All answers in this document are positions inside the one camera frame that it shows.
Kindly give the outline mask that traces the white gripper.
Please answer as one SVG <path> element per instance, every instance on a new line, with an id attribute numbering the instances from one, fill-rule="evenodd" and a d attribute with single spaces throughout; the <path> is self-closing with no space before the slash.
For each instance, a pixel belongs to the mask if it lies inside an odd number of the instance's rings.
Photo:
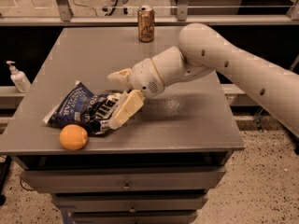
<path id="1" fill-rule="evenodd" d="M 164 84 L 150 58 L 137 63 L 132 69 L 125 68 L 111 73 L 107 79 L 126 89 L 133 88 L 132 91 L 125 91 L 121 94 L 120 100 L 108 120 L 108 126 L 113 130 L 119 129 L 143 106 L 145 97 L 152 98 L 164 91 Z"/>

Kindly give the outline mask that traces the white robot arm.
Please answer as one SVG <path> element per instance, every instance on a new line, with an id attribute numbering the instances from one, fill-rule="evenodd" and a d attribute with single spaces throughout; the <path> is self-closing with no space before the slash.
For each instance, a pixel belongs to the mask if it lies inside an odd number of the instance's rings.
<path id="1" fill-rule="evenodd" d="M 217 71 L 299 136 L 299 75 L 236 47 L 212 28 L 181 29 L 178 45 L 107 76 L 113 83 L 152 98 L 172 84 Z"/>

